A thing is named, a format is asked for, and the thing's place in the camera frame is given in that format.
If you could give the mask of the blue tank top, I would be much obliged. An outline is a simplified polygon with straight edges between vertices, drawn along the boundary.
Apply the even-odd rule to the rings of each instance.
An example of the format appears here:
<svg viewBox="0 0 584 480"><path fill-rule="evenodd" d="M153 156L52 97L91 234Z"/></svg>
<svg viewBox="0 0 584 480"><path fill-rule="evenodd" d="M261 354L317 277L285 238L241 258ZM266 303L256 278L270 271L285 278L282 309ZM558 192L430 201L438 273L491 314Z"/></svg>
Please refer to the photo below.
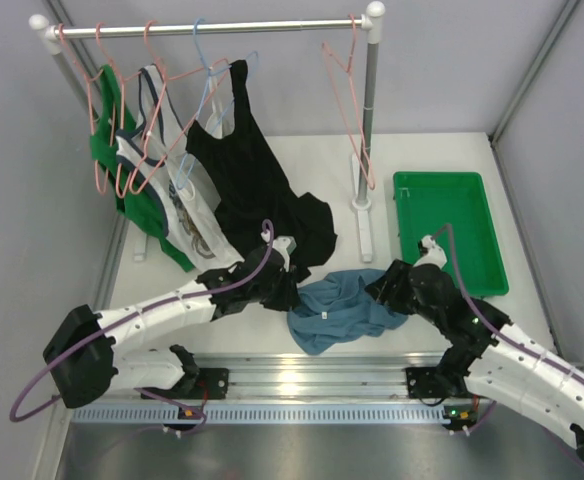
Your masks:
<svg viewBox="0 0 584 480"><path fill-rule="evenodd" d="M295 343L308 355L361 337L379 337L401 327L408 316L377 303L365 288L381 279L378 269L332 272L299 289L300 304L287 313Z"/></svg>

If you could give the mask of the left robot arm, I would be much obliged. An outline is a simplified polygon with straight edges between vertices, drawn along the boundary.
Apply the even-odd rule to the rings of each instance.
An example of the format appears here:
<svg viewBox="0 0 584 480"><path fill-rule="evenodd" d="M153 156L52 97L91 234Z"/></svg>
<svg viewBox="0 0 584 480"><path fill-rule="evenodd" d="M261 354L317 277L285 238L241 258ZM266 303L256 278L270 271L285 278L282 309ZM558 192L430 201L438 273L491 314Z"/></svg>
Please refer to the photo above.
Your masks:
<svg viewBox="0 0 584 480"><path fill-rule="evenodd" d="M87 406L117 390L171 391L186 397L197 388L199 369L179 344L155 350L151 343L178 330L238 314L250 303L287 312L300 303L297 266L278 256L213 269L181 288L113 310L72 309L43 351L64 405Z"/></svg>

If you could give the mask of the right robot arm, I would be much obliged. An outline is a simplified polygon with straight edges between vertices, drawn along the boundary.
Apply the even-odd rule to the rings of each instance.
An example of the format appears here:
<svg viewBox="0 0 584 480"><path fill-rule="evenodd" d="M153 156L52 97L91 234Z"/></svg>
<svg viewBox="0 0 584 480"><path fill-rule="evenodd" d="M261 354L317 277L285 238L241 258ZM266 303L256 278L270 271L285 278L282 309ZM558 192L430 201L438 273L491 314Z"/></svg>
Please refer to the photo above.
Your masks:
<svg viewBox="0 0 584 480"><path fill-rule="evenodd" d="M465 294L434 264L396 260L366 291L393 312L424 318L449 341L435 369L447 396L501 404L552 432L584 463L583 371L501 310Z"/></svg>

